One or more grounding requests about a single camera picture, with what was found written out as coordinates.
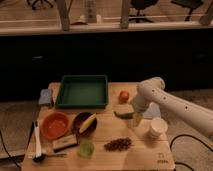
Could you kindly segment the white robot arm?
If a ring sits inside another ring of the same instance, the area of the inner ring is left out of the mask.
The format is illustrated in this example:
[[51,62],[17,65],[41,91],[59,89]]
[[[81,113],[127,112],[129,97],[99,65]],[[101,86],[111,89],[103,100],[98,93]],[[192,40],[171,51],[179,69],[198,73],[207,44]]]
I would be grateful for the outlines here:
[[213,110],[186,101],[164,91],[165,82],[161,77],[141,81],[136,95],[131,100],[137,113],[144,113],[151,102],[172,112],[189,126],[213,141]]

